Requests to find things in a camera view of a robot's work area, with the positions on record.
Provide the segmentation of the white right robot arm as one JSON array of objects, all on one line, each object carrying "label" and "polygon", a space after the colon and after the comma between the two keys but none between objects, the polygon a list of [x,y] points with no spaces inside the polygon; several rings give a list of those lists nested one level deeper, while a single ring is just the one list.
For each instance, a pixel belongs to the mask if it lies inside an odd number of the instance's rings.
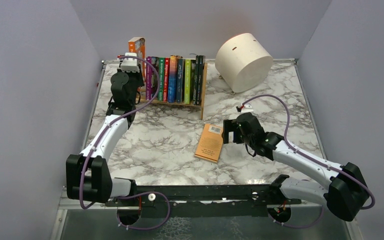
[{"label": "white right robot arm", "polygon": [[368,186],[360,168],[348,162],[331,162],[298,149],[278,133],[265,131],[250,112],[223,121],[223,143],[233,134],[235,144],[244,144],[251,156],[279,162],[310,177],[312,181],[290,176],[271,184],[273,194],[282,199],[299,199],[322,205],[339,219],[351,222],[369,199]]}]

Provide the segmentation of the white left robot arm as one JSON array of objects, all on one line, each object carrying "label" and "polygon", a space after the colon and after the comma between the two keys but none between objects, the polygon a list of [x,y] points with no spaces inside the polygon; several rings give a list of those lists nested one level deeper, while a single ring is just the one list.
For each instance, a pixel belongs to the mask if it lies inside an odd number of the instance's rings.
[{"label": "white left robot arm", "polygon": [[133,194],[132,179],[111,177],[108,160],[119,139],[136,115],[138,88],[144,85],[139,72],[118,70],[111,78],[112,98],[101,129],[79,154],[66,160],[66,194],[69,199],[106,203],[111,198]]}]

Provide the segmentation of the blue cover paperback book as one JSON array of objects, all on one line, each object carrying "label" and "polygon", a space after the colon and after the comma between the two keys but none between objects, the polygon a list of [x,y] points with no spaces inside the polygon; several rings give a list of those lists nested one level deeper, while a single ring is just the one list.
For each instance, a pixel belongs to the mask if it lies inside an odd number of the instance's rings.
[{"label": "blue cover paperback book", "polygon": [[168,90],[167,90],[167,101],[169,103],[175,102],[178,60],[182,58],[183,57],[179,55],[171,55],[169,58]]}]

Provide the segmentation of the wooden dowel rack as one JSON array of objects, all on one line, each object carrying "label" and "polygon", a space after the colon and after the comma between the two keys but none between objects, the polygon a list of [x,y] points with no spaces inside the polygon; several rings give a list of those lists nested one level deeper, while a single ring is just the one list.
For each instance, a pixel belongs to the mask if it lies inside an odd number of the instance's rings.
[{"label": "wooden dowel rack", "polygon": [[[163,105],[170,105],[170,106],[182,106],[182,107],[191,107],[191,108],[197,108],[200,109],[200,119],[202,120],[204,118],[204,109],[205,109],[205,96],[206,96],[206,84],[207,84],[207,70],[208,70],[208,64],[205,61],[204,64],[204,70],[203,70],[203,80],[202,80],[202,94],[201,94],[201,105],[193,105],[192,103],[192,94],[193,94],[193,84],[194,84],[194,62],[195,58],[189,58],[191,59],[191,89],[190,89],[190,104],[184,103],[184,69],[183,69],[183,92],[182,92],[182,102],[178,103],[176,102],[176,88],[175,88],[175,100],[173,103],[164,102],[164,101],[158,101],[158,92],[159,92],[159,83],[160,83],[160,77],[159,77],[159,70],[157,70],[157,89],[154,96],[156,96],[155,100],[152,101],[153,104],[163,104]],[[149,102],[150,100],[146,100],[146,80],[145,80],[145,86],[142,87],[139,90],[138,96],[136,97],[136,100],[140,103]]]}]

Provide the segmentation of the red spine paperback book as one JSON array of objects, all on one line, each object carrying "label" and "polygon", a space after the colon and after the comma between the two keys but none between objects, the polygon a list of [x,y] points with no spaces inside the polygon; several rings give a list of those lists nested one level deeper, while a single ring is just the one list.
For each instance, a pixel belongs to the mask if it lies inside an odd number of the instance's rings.
[{"label": "red spine paperback book", "polygon": [[164,59],[164,79],[163,79],[163,101],[168,102],[170,58]]}]

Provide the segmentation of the dark green hardcover book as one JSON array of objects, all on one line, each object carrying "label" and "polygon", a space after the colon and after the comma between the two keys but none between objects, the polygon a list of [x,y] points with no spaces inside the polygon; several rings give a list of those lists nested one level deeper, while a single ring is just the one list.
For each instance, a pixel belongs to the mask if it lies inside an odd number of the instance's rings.
[{"label": "dark green hardcover book", "polygon": [[202,102],[202,88],[203,88],[203,73],[205,66],[206,56],[199,55],[197,63],[197,90],[196,90],[196,103],[200,106]]}]

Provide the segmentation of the purple spine paperback book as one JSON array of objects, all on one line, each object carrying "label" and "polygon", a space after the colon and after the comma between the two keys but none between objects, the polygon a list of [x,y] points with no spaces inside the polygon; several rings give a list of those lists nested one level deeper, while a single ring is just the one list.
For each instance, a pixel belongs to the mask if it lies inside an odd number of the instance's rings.
[{"label": "purple spine paperback book", "polygon": [[145,93],[146,100],[150,100],[154,94],[157,92],[157,77],[152,70],[153,66],[157,71],[159,70],[159,57],[157,56],[148,56],[146,58],[148,64],[146,65],[146,84],[145,84]]}]

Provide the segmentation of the orange cartoon paperback book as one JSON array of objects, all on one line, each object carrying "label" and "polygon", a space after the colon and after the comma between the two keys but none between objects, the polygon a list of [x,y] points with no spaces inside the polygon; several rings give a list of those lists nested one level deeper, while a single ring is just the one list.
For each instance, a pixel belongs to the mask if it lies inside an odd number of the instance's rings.
[{"label": "orange cartoon paperback book", "polygon": [[[137,56],[141,59],[146,59],[146,46],[145,46],[145,38],[144,37],[133,37],[128,41],[128,51],[130,53],[136,53]],[[140,62],[141,64],[141,72],[143,80],[146,81],[146,63]]]}]

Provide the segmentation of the green cartoon paperback book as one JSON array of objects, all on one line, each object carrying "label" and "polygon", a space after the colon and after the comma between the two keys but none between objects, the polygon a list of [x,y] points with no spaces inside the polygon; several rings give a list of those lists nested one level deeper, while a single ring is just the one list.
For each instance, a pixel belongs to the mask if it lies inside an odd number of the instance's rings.
[{"label": "green cartoon paperback book", "polygon": [[165,58],[160,57],[158,60],[159,60],[158,74],[159,74],[160,81],[159,81],[159,91],[158,91],[157,99],[158,99],[158,101],[162,102],[163,98],[164,98],[163,91],[164,91],[164,75],[165,75],[165,73],[164,73],[164,71],[165,71]]}]

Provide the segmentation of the plain orange paperback book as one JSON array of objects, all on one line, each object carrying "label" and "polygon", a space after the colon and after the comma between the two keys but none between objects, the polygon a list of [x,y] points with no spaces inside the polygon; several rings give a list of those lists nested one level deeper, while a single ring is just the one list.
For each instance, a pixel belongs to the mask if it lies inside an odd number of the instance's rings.
[{"label": "plain orange paperback book", "polygon": [[223,145],[223,128],[206,123],[201,133],[194,156],[217,164]]}]

